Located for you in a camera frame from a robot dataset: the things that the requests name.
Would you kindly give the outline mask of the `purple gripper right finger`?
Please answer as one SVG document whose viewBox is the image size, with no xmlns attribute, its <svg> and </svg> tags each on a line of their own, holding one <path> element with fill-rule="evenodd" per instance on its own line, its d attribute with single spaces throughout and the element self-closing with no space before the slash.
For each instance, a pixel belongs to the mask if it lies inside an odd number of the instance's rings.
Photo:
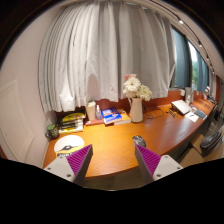
<svg viewBox="0 0 224 224">
<path fill-rule="evenodd" d="M 146 184 L 182 169 L 182 166 L 169 155 L 159 156 L 140 145 L 135 145 L 135 156 Z"/>
</svg>

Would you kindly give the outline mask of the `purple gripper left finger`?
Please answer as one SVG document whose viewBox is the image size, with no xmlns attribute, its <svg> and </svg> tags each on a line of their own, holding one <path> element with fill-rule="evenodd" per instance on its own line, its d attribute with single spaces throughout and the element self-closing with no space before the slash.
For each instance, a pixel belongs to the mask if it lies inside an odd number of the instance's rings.
<svg viewBox="0 0 224 224">
<path fill-rule="evenodd" d="M 45 171 L 81 186 L 92 155 L 92 145 L 85 146 L 67 157 L 57 157 L 45 168 Z"/>
</svg>

